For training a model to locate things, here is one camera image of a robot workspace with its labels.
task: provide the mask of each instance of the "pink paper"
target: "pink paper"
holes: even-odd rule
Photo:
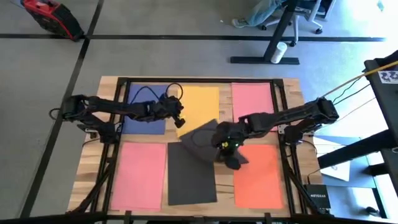
[[[112,210],[160,211],[166,145],[125,142],[119,155]]]
[[[251,113],[273,113],[270,83],[232,83],[234,122]]]

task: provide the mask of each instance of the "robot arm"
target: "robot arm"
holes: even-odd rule
[[[253,113],[240,117],[237,123],[220,123],[211,144],[220,150],[219,161],[224,161],[231,169],[239,169],[239,162],[233,154],[244,140],[264,137],[274,126],[300,119],[302,121],[299,124],[284,129],[286,143],[294,144],[302,139],[303,133],[316,131],[322,124],[334,123],[338,113],[333,103],[325,98],[278,113]]]
[[[98,132],[100,141],[113,144],[118,135],[114,123],[104,122],[93,115],[94,112],[114,113],[128,116],[135,121],[157,121],[172,117],[176,127],[180,128],[184,119],[180,119],[183,109],[181,102],[174,96],[165,93],[159,101],[145,101],[140,103],[120,103],[104,100],[97,96],[75,95],[67,98],[62,106],[62,118],[65,121],[79,121],[77,126],[85,132]]]

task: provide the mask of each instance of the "blue paper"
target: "blue paper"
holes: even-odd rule
[[[134,98],[134,95],[138,92],[138,90],[145,85],[131,84],[128,102]],[[150,87],[158,97],[161,96],[166,91],[167,85],[146,85]],[[139,103],[143,101],[154,100],[158,101],[156,96],[147,88],[142,89],[133,103]],[[123,134],[164,134],[166,129],[166,121],[159,120],[153,122],[140,122],[133,121],[132,119],[125,117],[124,126],[123,126]]]

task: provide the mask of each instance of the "red case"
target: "red case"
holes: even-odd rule
[[[21,0],[26,11],[50,32],[78,40],[84,32],[68,8],[52,0]]]

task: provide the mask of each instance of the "wooden table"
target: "wooden table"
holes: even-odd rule
[[[100,98],[113,100],[114,92],[116,89],[116,82],[118,77],[102,77],[97,95]],[[140,83],[140,84],[151,84],[156,85],[160,83]],[[218,86],[220,88],[220,122],[232,121],[232,97],[231,87],[229,83],[180,83],[182,85],[206,85],[206,86]],[[300,106],[304,103],[302,92],[300,90],[300,83],[298,79],[286,78],[284,79],[285,93],[289,108]],[[177,93],[176,86],[170,87],[169,94],[175,95]],[[281,107],[280,97],[278,97],[278,105]],[[96,115],[104,121],[109,120],[109,114],[107,113],[96,113]],[[164,135],[138,135],[138,134],[123,134],[122,141],[131,142],[176,142],[179,141],[176,134],[176,127],[172,119],[166,120],[166,131]],[[260,139],[250,139],[245,141],[245,144],[271,144],[278,146],[277,133],[269,133],[265,137]],[[96,176],[98,172],[98,166],[100,163],[101,153],[103,145],[99,141],[91,142],[83,147],[81,153],[81,159],[76,173],[75,183],[73,184],[73,190],[69,201],[68,210],[76,208],[80,202],[86,197],[88,192],[94,186]],[[307,181],[307,175],[315,170],[319,169],[317,156],[315,149],[307,143],[303,143],[297,146],[297,155],[299,160],[300,171],[302,180]],[[215,180],[217,199],[216,203],[202,203],[194,205],[168,205],[167,195],[167,168],[165,171],[164,178],[164,189],[162,199],[162,209],[160,212],[132,212],[132,215],[178,215],[178,216],[207,216],[207,217],[263,217],[264,213],[271,213],[272,217],[289,217],[289,208],[287,206],[287,197],[285,193],[285,182],[282,172],[282,164],[279,157],[280,167],[280,181],[282,182],[282,190],[284,193],[284,208],[273,210],[273,209],[248,209],[248,208],[237,208],[234,204],[234,187],[233,187],[233,171],[225,167],[224,164],[215,164]],[[322,178],[320,172],[316,172],[311,176],[312,184],[321,184]],[[294,202],[297,212],[300,212],[298,193],[294,185],[292,184],[294,193]],[[101,210],[103,202],[103,191],[99,196],[99,203],[97,210]],[[110,215],[124,215],[125,211],[109,210]]]

